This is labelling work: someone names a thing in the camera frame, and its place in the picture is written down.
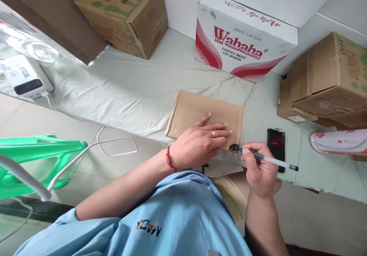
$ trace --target blue t-shirt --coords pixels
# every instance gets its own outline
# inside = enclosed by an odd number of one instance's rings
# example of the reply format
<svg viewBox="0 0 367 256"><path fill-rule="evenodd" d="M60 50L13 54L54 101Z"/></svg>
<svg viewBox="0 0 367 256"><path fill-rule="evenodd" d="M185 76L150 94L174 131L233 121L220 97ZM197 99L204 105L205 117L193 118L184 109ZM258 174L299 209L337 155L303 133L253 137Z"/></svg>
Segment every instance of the blue t-shirt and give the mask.
<svg viewBox="0 0 367 256"><path fill-rule="evenodd" d="M79 221L72 209L15 255L205 256L209 250L252 255L212 181L184 171L162 180L123 218Z"/></svg>

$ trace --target smartphone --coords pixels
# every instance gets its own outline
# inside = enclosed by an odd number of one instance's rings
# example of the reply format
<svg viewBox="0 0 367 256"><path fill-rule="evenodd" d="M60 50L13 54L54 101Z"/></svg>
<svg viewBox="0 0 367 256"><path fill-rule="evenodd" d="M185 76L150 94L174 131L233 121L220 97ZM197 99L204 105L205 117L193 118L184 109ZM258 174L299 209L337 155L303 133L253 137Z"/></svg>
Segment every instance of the smartphone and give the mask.
<svg viewBox="0 0 367 256"><path fill-rule="evenodd" d="M268 129L268 147L274 158L286 161L286 137L282 132ZM279 166L278 173L284 173L286 169Z"/></svg>

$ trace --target wahaha logo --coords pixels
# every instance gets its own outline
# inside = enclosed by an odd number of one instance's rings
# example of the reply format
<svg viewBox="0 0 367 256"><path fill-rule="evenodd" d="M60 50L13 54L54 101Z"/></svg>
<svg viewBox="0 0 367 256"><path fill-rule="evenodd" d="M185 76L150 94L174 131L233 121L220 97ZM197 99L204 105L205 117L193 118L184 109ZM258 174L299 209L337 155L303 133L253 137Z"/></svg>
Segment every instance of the wahaha logo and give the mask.
<svg viewBox="0 0 367 256"><path fill-rule="evenodd" d="M234 40L228 35L230 32L226 31L226 34L224 35L224 30L214 26L214 32L215 32L215 40L217 43L223 44L223 41L225 41L225 45L227 47L230 47L234 50L237 50L243 54L246 54L248 56L254 57L255 59L260 60L260 57L263 55L262 51L257 51L256 48L253 47L253 44L250 45L250 47L246 44L242 44L238 38L235 38Z"/></svg>

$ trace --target green chair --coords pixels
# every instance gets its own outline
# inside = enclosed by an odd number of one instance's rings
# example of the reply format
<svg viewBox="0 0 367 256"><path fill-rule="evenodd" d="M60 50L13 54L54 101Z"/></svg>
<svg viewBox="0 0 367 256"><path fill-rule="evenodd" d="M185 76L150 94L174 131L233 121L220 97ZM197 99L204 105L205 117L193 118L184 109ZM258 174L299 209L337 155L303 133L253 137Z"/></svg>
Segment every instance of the green chair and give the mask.
<svg viewBox="0 0 367 256"><path fill-rule="evenodd" d="M36 135L23 138L0 139L0 154L17 163L57 157L57 161L49 175L40 180L47 187L54 176L61 171L74 154L81 153L88 144L79 140L61 140L54 135ZM54 189L68 184L70 178L59 179ZM0 199L32 194L35 191L24 184L0 164Z"/></svg>

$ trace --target red string bracelet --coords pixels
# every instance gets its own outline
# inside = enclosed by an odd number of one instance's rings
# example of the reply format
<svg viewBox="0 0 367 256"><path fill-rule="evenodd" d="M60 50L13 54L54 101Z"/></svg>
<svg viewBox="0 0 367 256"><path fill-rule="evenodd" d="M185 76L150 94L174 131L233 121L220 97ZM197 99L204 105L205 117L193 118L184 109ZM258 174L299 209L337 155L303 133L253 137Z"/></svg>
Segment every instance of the red string bracelet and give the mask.
<svg viewBox="0 0 367 256"><path fill-rule="evenodd" d="M182 170L176 170L176 169L173 167L172 162L171 162L171 159L169 158L169 146L170 146L170 145L168 145L168 146L167 146L167 153L166 153L168 166L170 166L170 167L171 167L171 169L173 170L173 172L175 172L175 173L178 173L178 172L182 172L182 171L184 171L184 169L182 169Z"/></svg>

